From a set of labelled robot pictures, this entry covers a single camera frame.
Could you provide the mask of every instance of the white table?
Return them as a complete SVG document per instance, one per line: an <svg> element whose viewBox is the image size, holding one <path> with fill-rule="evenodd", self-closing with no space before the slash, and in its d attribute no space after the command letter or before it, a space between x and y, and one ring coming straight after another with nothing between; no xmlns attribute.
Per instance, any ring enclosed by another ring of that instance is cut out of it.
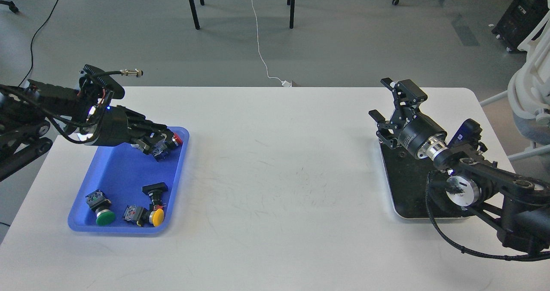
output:
<svg viewBox="0 0 550 291"><path fill-rule="evenodd" d="M425 89L450 135L472 117L512 170L467 89ZM486 260L391 208L367 114L383 88L130 87L120 103L191 134L170 225L157 236L73 232L67 214L94 147L57 139L0 245L2 290L547 290L549 261ZM442 224L494 254L477 218Z"/></svg>

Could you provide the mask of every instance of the white cable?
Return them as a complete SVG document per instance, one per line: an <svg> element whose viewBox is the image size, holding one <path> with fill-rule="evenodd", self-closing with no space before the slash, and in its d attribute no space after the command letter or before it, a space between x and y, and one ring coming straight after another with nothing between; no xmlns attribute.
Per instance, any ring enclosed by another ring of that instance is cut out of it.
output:
<svg viewBox="0 0 550 291"><path fill-rule="evenodd" d="M252 3L252 10L254 11L254 17L256 17L256 38L257 38L256 40L258 41L258 54L260 55L260 59L262 60L263 65L266 66L267 78L270 78L270 79L277 78L281 82L281 84L283 84L284 82L279 77L269 76L269 70L267 69L267 64L263 60L262 54L260 53L260 28L258 26L258 15L256 15L256 9L254 9L254 0L250 0L250 2Z"/></svg>

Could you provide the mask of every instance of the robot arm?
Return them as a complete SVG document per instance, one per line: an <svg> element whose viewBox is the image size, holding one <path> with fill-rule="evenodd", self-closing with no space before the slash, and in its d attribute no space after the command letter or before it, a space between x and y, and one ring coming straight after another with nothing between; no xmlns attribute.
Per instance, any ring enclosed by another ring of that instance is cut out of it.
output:
<svg viewBox="0 0 550 291"><path fill-rule="evenodd" d="M550 245L550 184L487 161L481 128L471 119L446 144L446 131L420 111L426 93L410 80L395 83L384 78L382 84L393 94L395 111L390 120L377 110L369 112L377 122L380 142L392 149L403 146L416 159L430 158L446 178L438 187L444 187L464 215L476 215L495 228L503 246L537 260L550 258L550 252L541 252ZM501 208L485 203L497 193L504 197Z"/></svg>
<svg viewBox="0 0 550 291"><path fill-rule="evenodd" d="M117 146L122 143L164 159L181 139L163 124L123 106L124 89L110 75L141 76L143 72L104 72L85 65L76 89L29 80L26 88L0 85L0 181L46 153L53 142L44 138L50 124L75 144ZM76 132L79 140L70 135Z"/></svg>

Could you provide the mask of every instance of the gray floor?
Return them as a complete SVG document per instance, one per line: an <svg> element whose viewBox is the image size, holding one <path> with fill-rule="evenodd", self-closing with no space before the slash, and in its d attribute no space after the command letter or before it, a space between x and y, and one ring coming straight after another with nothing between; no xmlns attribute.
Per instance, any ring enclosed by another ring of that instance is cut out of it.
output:
<svg viewBox="0 0 550 291"><path fill-rule="evenodd" d="M5 85L17 85L25 75L31 37L55 3L12 1L18 15L0 6ZM117 78L124 86L280 86L267 79L257 54L250 0L205 1L198 6L197 31L187 0L60 0L35 39L30 78L73 87L79 70L92 64L144 70L140 79ZM286 0L254 3L272 76L320 87L411 78L424 87L466 87L483 100L505 90L525 61L525 54L508 54L489 26L511 1L400 0L393 6L391 0L296 0L292 30ZM162 96L151 103L162 103ZM507 153L529 144L517 133L505 101L486 112ZM0 184L0 221L12 222L42 162ZM546 165L539 157L514 163L518 173L550 180ZM6 230L0 226L0 240Z"/></svg>

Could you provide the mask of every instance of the plastic tray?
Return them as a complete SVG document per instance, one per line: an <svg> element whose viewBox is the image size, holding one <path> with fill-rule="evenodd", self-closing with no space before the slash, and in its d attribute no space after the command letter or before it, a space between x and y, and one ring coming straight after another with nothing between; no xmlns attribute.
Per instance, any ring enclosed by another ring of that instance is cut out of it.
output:
<svg viewBox="0 0 550 291"><path fill-rule="evenodd" d="M171 213L185 151L189 142L189 132L181 127L169 127L176 133L183 144L170 152L166 159L157 162L153 156L146 156L130 144L116 147L99 147L88 168L88 173L78 191L73 207L69 212L67 223L77 232L153 234L165 229L170 222ZM166 204L165 220L158 226L147 224L136 226L122 219L127 205L139 205L149 208L151 200L141 192L141 187L164 182L168 191L163 193L162 201ZM96 215L86 204L86 195L100 189L110 199L110 210L116 219L107 226L96 224Z"/></svg>

